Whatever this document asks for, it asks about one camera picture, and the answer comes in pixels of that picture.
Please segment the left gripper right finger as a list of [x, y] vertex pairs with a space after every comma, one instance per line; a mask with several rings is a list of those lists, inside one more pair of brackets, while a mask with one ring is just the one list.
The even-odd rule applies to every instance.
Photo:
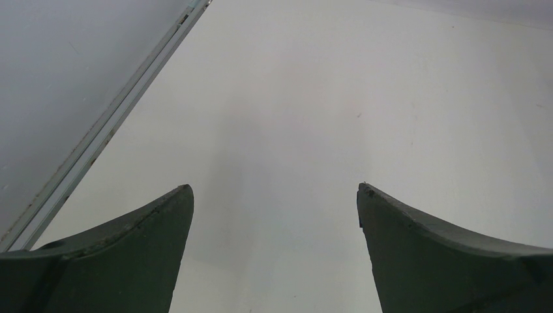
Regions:
[[383, 312], [551, 312], [552, 250], [489, 237], [357, 191]]

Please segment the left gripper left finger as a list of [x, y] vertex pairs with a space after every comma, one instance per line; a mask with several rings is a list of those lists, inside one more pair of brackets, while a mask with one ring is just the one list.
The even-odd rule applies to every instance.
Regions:
[[181, 185], [36, 250], [1, 254], [2, 312], [168, 312], [194, 212]]

